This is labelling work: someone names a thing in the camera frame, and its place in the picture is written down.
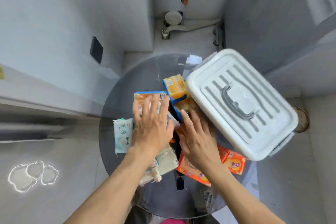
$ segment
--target barcode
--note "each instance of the barcode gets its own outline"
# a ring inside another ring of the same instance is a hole
[[[167,86],[172,86],[173,85],[173,81],[171,79],[166,80],[166,85]]]
[[[163,100],[166,97],[166,93],[160,93],[159,100]]]

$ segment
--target lid handle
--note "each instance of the lid handle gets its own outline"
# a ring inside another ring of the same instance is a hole
[[[239,103],[235,100],[233,100],[229,95],[228,91],[232,89],[230,85],[225,86],[222,89],[222,99],[224,100],[224,103],[229,107],[233,113],[235,113],[238,117],[240,117],[243,120],[250,120],[254,117],[254,111],[246,114],[240,107]]]

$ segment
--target pants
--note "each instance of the pants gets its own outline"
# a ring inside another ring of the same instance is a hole
[[[138,206],[133,206],[129,212],[125,224],[149,224],[152,220],[152,214],[146,212]],[[212,217],[212,215],[207,215],[204,217],[189,220],[192,224],[219,224],[219,222]]]

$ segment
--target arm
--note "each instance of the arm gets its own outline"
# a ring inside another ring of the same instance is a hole
[[[184,137],[180,134],[180,145],[187,159],[196,166],[219,191],[239,224],[274,223],[284,224],[265,205],[251,195],[221,163],[216,139],[210,132],[202,115],[191,111],[191,119],[181,112]]]
[[[134,145],[129,148],[112,175],[91,194],[65,224],[122,222],[142,175],[150,162],[173,137],[174,125],[171,120],[166,127],[169,97],[163,100],[159,114],[157,114],[158,102],[159,95],[155,95],[153,99],[145,99],[140,118],[138,103],[134,101],[135,129],[132,136]]]

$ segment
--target black wall switch panel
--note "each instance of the black wall switch panel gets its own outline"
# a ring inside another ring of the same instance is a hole
[[[92,38],[90,54],[100,64],[103,56],[103,46],[99,43],[98,39],[94,36]]]

